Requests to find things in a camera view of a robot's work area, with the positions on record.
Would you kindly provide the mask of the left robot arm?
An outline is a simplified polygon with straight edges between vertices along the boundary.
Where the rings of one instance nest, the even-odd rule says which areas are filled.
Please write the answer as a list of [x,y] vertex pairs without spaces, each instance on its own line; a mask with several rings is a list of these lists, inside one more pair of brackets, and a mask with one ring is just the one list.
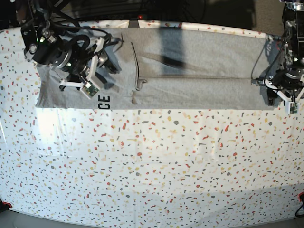
[[300,111],[304,97],[304,2],[283,0],[281,47],[264,76],[251,83],[266,88],[269,106],[281,99],[288,114]]

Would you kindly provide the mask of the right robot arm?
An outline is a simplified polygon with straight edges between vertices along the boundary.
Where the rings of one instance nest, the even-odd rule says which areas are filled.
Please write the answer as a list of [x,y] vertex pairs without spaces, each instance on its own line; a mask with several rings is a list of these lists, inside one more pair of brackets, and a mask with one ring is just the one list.
[[80,26],[77,20],[54,7],[49,0],[17,0],[16,18],[25,44],[25,59],[37,67],[67,72],[59,89],[75,87],[92,98],[107,84],[97,72],[99,67],[116,74],[119,69],[110,60],[106,48],[118,41],[105,30]]

